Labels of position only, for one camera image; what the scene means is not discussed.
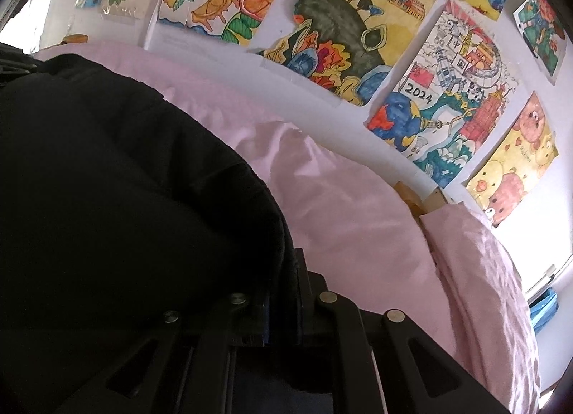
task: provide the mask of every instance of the yellow paper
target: yellow paper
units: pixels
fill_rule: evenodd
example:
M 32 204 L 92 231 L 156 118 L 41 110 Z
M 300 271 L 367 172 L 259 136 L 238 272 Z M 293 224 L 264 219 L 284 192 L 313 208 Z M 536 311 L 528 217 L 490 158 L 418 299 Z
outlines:
M 533 93 L 513 128 L 468 182 L 467 189 L 496 227 L 537 185 L 557 155 L 545 111 Z

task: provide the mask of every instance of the pink pig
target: pink pig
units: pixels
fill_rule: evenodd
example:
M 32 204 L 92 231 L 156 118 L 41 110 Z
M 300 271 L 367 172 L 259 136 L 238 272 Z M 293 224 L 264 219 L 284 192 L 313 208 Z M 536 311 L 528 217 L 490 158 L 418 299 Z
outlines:
M 545 112 L 541 108 L 538 97 L 533 94 L 527 104 L 519 114 L 515 122 L 514 130 L 520 131 L 521 135 L 532 145 L 532 149 L 537 151 L 540 146 L 540 138 L 545 127 Z
M 512 213 L 525 195 L 523 182 L 518 175 L 513 173 L 505 174 L 501 179 L 499 188 L 489 198 L 489 205 L 485 210 L 485 215 L 496 227 Z

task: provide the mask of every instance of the pink blanket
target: pink blanket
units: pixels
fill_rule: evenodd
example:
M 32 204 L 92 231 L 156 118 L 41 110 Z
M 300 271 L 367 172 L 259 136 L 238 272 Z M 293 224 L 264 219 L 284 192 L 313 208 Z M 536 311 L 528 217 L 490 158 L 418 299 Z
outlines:
M 65 53 L 147 83 L 193 116 L 267 183 L 295 247 L 332 291 L 366 310 L 402 309 L 512 413 L 535 412 L 537 347 L 519 279 L 505 250 L 465 209 L 424 219 L 433 257 L 408 207 L 380 177 L 247 96 L 125 44 L 67 44 L 37 57 Z M 459 235 L 461 225 L 478 226 L 472 221 L 479 232 Z

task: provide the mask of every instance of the landscape drawing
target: landscape drawing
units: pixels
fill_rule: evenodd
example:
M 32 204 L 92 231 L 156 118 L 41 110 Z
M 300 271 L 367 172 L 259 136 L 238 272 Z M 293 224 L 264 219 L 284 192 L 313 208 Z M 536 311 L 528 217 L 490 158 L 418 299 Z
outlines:
M 474 17 L 449 1 L 367 125 L 441 188 L 482 146 L 519 85 Z
M 299 0 L 299 25 L 260 52 L 357 106 L 406 50 L 435 0 Z

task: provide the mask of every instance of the black metal frame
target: black metal frame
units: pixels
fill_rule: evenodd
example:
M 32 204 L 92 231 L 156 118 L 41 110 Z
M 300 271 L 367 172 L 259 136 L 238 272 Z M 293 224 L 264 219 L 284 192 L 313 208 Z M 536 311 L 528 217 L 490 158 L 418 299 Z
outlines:
M 508 414 L 408 316 L 359 310 L 307 272 L 302 250 L 297 256 L 300 347 L 332 352 L 334 413 Z M 237 348 L 263 345 L 257 313 L 241 294 L 203 315 L 166 313 L 56 414 L 231 414 Z

